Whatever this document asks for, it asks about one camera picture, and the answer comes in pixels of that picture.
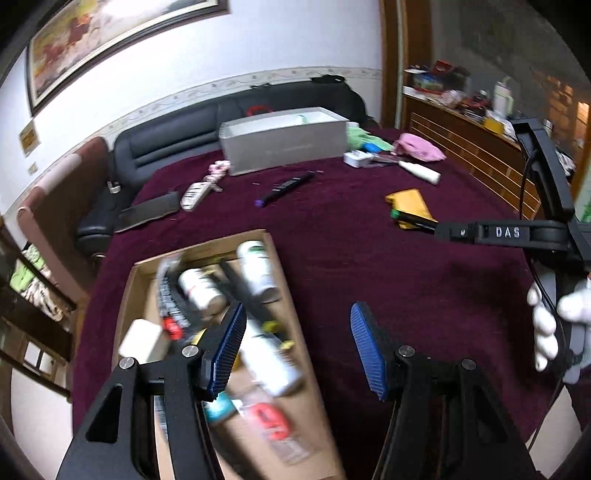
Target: painting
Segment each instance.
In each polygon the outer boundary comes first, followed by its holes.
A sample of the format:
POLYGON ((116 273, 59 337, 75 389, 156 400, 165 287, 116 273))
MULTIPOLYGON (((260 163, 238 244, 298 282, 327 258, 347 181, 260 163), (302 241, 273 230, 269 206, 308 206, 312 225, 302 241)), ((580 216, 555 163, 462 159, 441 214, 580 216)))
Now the painting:
POLYGON ((146 35, 226 12, 228 0, 73 0, 45 23, 27 51, 27 85, 35 114, 106 56, 146 35))

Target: screw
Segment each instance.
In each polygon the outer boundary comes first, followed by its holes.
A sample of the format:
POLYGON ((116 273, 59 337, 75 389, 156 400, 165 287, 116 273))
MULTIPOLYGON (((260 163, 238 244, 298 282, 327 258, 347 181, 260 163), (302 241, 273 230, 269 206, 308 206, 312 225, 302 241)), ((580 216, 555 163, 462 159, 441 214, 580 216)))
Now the screw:
POLYGON ((414 355, 414 348, 410 345, 403 345, 398 349, 398 353, 400 353, 402 356, 410 357, 414 355))
POLYGON ((125 358, 122 358, 121 361, 119 362, 119 366, 123 369, 123 370, 127 370, 128 368, 131 368, 132 366, 134 366, 135 360, 133 358, 131 358, 130 356, 126 356, 125 358))
POLYGON ((199 348, 197 348, 195 345, 187 345, 185 348, 183 348, 183 356, 186 356, 187 358, 191 358, 198 353, 199 348))
POLYGON ((476 370, 476 362, 469 358, 462 360, 462 367, 466 370, 476 370))

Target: pink cloth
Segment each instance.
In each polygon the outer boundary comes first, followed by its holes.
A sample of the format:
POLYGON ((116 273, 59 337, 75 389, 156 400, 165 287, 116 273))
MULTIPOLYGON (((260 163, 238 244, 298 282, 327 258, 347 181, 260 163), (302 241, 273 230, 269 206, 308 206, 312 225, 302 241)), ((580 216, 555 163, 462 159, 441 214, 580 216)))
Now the pink cloth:
POLYGON ((439 161, 446 156, 431 142, 413 134, 402 134, 394 143, 392 152, 396 155, 410 155, 417 160, 439 161))

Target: gray box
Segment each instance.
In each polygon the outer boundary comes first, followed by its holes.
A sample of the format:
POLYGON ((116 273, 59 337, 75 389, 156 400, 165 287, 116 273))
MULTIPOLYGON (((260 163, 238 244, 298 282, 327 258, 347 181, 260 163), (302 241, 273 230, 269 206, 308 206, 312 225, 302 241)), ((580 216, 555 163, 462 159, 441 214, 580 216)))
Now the gray box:
POLYGON ((219 136, 234 176, 342 157, 348 150, 347 121, 325 108, 298 108, 225 122, 219 136))

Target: white glove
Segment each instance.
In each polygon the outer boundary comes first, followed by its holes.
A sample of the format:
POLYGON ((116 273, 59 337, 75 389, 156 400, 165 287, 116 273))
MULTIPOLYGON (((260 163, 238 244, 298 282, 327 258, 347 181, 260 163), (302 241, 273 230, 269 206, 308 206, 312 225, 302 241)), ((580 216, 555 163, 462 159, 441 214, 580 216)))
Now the white glove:
MULTIPOLYGON (((542 295, 535 283, 527 293, 527 303, 534 308, 534 361, 535 369, 541 372, 548 366, 548 361, 558 354, 556 339, 556 320, 541 301, 542 295)), ((591 280, 581 281, 575 291, 560 299, 556 306, 558 315, 573 323, 585 323, 585 346, 581 368, 591 364, 591 280)))

